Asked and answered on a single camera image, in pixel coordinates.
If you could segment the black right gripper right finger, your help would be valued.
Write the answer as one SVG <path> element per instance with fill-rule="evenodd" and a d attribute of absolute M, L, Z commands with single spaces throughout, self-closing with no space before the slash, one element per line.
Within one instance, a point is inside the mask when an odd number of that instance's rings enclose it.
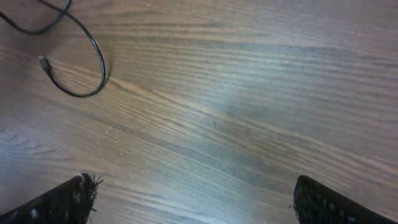
<path fill-rule="evenodd" d="M 292 208 L 301 224 L 397 224 L 307 175 L 297 179 Z"/>

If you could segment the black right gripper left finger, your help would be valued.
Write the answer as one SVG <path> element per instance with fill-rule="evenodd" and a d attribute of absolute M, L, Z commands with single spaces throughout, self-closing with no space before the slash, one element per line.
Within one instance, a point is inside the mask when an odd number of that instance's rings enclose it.
<path fill-rule="evenodd" d="M 1 224 L 87 224 L 94 212 L 100 177 L 80 173 L 1 215 Z"/>

